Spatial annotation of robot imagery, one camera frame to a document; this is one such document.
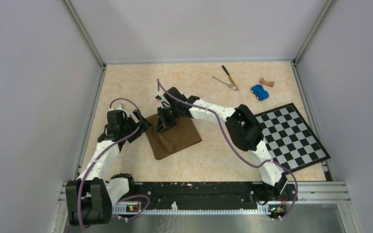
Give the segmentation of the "brown cloth napkin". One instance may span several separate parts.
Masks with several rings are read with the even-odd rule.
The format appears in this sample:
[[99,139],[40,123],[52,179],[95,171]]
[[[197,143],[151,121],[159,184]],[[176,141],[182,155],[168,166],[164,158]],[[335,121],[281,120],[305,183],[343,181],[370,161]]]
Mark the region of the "brown cloth napkin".
[[152,127],[145,134],[156,160],[162,160],[202,141],[192,119],[181,117],[176,125],[163,133],[156,132],[157,114],[146,118]]

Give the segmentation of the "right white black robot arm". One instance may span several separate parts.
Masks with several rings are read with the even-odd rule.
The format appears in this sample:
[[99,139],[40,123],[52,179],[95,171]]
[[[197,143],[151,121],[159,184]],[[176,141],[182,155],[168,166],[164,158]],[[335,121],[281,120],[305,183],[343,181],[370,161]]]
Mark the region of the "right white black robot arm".
[[207,120],[217,123],[233,152],[244,163],[257,168],[271,200],[278,200],[285,194],[288,183],[283,169],[272,159],[267,149],[262,127],[244,104],[239,107],[223,107],[206,102],[199,97],[186,98],[177,88],[172,87],[164,94],[157,92],[157,133],[163,133],[176,125],[180,117]]

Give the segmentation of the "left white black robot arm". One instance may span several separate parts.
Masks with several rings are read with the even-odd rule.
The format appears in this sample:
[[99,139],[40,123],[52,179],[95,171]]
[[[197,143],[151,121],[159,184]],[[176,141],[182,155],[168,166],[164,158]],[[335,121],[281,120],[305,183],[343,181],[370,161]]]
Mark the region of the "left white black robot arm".
[[129,183],[128,176],[118,175],[111,180],[107,176],[123,145],[138,139],[152,124],[138,109],[131,114],[122,109],[109,110],[106,116],[107,124],[90,162],[76,180],[66,185],[68,220],[72,226],[85,229],[107,224],[113,205],[121,197],[128,201],[136,196],[136,187]]

